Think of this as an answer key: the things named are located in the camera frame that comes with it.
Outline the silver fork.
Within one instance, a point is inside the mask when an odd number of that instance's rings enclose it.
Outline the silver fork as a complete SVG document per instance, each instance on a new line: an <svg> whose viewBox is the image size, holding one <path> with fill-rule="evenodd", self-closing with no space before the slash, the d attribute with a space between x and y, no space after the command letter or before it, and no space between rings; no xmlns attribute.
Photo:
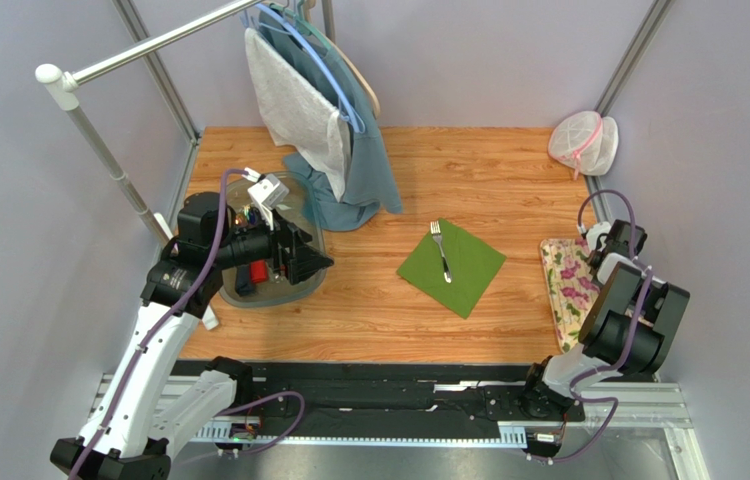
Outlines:
<svg viewBox="0 0 750 480"><path fill-rule="evenodd" d="M441 262L442 262L444 280L447 284L451 284L453 281L453 276L452 276L451 268L449 265L448 257L444 249L443 234L442 234L441 224L439 220L435 220L430 223L430 235L439 250L439 255L441 258Z"/></svg>

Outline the green paper napkin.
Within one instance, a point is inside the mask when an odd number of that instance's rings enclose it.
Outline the green paper napkin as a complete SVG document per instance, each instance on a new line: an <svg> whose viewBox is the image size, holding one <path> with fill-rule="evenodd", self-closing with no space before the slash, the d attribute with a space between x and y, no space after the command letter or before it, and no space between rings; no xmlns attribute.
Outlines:
<svg viewBox="0 0 750 480"><path fill-rule="evenodd" d="M437 245L426 233L397 269L410 285L466 319L497 276L506 256L465 229L439 219L453 281L447 284Z"/></svg>

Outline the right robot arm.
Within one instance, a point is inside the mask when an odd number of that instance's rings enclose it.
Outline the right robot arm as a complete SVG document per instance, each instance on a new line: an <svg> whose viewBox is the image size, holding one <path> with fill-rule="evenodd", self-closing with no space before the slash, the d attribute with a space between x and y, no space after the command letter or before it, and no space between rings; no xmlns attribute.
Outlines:
<svg viewBox="0 0 750 480"><path fill-rule="evenodd" d="M591 280L600 287L576 345L531 366L519 396L530 418L562 418L582 391L601 380L652 374L666 360L690 301L690 293L648 275L633 259L647 239L640 226L616 220L585 234Z"/></svg>

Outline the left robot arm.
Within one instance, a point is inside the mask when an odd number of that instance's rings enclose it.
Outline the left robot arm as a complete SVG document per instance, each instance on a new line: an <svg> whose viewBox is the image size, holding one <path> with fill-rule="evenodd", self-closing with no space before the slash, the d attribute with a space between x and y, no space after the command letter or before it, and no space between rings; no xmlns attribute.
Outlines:
<svg viewBox="0 0 750 480"><path fill-rule="evenodd" d="M295 285L331 267L312 236L275 213L236 227L217 192L187 198L178 233L148 272L132 340L80 433L56 441L50 461L72 479L165 479L199 429L251 408L253 369L219 356L162 411L156 409L186 341L223 285L224 271L268 260Z"/></svg>

